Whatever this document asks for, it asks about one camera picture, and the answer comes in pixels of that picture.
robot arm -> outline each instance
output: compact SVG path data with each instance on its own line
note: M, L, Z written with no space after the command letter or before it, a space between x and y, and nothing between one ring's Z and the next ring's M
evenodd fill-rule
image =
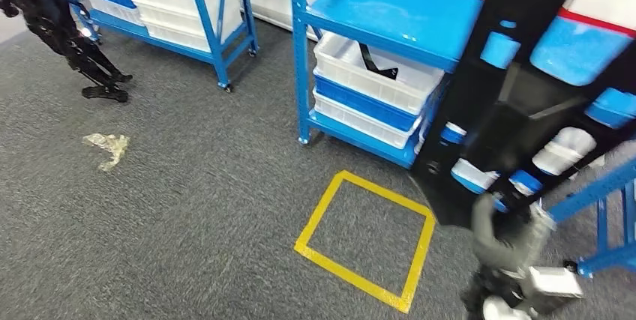
M69 0L0 0L0 8L9 17L21 10L32 33L63 55L73 70L95 83L82 90L84 97L128 101L128 93L117 83L127 82L132 76L122 74L92 40L82 36L71 16Z
M531 266L556 228L550 215L531 205L495 226L496 200L486 193L473 206L473 252L481 267L462 294L469 319L530 320L581 298L573 273Z

crumpled plastic bag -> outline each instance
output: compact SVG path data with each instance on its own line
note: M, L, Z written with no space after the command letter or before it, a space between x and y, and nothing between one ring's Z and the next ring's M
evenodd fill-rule
M99 133L91 134L84 136L82 142L87 145L95 145L103 150L111 153L110 161L105 161L99 165L99 169L104 170L105 172L110 171L112 168L119 163L119 161L124 156L126 152L126 148L128 147L129 137L126 135L120 135L119 137L115 135L102 135Z

floor marking tape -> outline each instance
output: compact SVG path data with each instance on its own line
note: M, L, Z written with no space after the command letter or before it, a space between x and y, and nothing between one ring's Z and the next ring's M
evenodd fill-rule
M323 214L327 210L329 204L332 202L334 195L338 191L338 188L343 181L348 181L363 189L369 190L372 193L391 200L392 202L402 205L405 208L408 208L425 217L424 226L422 228L418 244L415 249L415 255L413 256L413 261L411 263L409 273L406 277L406 282L404 283L404 288L402 289L401 296L397 296L396 294L383 289L382 287L372 283L371 281L366 280L364 277L361 277L360 275L345 268L344 266L339 265L330 258L324 256L321 253L318 253L316 250L311 249L308 246L311 235L313 235L314 231L316 231L316 227L318 226L320 219L323 217ZM334 178L331 180L331 183L327 186L327 190L325 190L325 193L320 198L318 206L316 206L316 208L313 210L313 213L309 217L307 225L302 230L300 236L298 237L298 240L296 240L294 250L303 255L305 258L316 263L321 268L329 271L337 277L340 277L342 280L347 281L349 284L355 286L363 292L366 292L374 298L400 310L402 313L408 313L411 307L411 303L413 302L413 297L416 293L422 268L424 267L426 253L431 242L430 239L433 235L434 227L435 217L433 216L433 213L429 208L423 206L422 204L414 202L413 200L407 199L398 193L390 191L389 189L381 187L380 185L360 178L359 176L354 175L348 171L342 171L337 173L336 176L334 176Z

gray carpet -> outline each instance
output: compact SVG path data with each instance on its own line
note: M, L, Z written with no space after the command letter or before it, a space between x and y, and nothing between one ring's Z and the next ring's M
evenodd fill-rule
M258 35L226 94L208 65L107 32L105 53L135 76L125 105L81 98L88 82L30 35L2 47L0 319L463 318L476 268L464 230L436 229L408 315L293 251L340 170L424 200L403 169L336 139L300 146L290 34ZM81 143L96 132L130 137L111 173ZM545 262L593 251L593 216L564 223ZM421 227L346 185L310 245L399 292ZM555 319L635 318L634 274L582 282L587 300Z

black strap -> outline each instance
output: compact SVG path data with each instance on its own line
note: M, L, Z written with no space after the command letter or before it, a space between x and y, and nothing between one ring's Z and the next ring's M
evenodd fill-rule
M360 52L362 53L362 60L364 61L364 66L369 71L373 71L382 76L386 76L391 80L395 80L398 77L398 69L396 67L392 67L389 69L380 70L377 68L376 63L371 58L371 53L369 52L369 47L366 44L360 43Z

